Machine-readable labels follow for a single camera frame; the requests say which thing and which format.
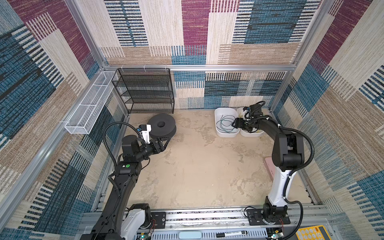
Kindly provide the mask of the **black perforated cable spool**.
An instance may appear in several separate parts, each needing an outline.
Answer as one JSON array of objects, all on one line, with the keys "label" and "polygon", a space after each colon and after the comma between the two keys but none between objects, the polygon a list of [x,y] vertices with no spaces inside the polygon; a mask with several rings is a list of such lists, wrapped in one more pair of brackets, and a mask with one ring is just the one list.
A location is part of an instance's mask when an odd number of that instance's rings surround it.
[{"label": "black perforated cable spool", "polygon": [[176,121],[174,117],[168,114],[158,114],[153,116],[147,122],[151,126],[150,137],[155,138],[172,138],[177,131]]}]

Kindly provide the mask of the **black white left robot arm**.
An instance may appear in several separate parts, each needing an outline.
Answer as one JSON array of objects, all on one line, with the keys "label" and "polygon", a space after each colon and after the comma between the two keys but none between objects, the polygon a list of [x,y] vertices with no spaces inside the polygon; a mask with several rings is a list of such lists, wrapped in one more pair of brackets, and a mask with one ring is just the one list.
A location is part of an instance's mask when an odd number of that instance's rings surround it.
[{"label": "black white left robot arm", "polygon": [[151,224],[148,204],[134,207],[126,214],[129,197],[143,169],[142,161],[159,154],[167,148],[169,137],[151,139],[146,143],[136,135],[122,139],[123,160],[118,161],[109,176],[113,190],[97,223],[82,240],[132,240],[137,231]]}]

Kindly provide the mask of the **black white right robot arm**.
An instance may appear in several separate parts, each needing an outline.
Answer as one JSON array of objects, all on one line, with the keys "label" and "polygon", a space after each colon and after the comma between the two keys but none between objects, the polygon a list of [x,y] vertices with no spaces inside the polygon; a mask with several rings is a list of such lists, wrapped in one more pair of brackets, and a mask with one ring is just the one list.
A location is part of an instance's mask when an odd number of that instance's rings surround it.
[{"label": "black white right robot arm", "polygon": [[294,170],[305,162],[304,137],[294,130],[284,128],[273,117],[264,115],[262,111],[264,104],[265,101],[259,101],[249,107],[244,107],[243,116],[236,118],[232,126],[248,133],[261,130],[274,140],[273,186],[266,197],[263,209],[254,217],[255,219],[261,218],[263,224],[271,225],[279,223],[282,218],[287,217],[287,193],[291,186],[290,181],[295,175]]}]

